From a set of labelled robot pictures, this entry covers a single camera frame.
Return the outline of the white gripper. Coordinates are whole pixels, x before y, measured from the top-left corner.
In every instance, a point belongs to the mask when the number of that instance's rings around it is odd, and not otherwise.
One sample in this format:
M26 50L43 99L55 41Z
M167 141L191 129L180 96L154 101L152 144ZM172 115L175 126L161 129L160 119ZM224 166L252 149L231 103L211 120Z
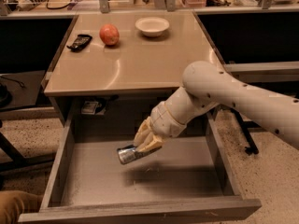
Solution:
M186 124L180 124L175 120L165 102L160 102L138 128L134 146L137 147L138 152L151 151L163 145L163 138L177 137L185 128Z

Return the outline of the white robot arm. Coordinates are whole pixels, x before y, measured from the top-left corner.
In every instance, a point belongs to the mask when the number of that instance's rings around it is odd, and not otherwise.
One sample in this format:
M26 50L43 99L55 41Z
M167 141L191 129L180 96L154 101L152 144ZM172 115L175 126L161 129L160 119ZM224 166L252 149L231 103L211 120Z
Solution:
M189 121L217 105L229 106L289 145L299 148L299 103L287 95L251 86L223 66L194 62L182 75L182 86L156 105L134 139L139 152L161 147L177 137Z

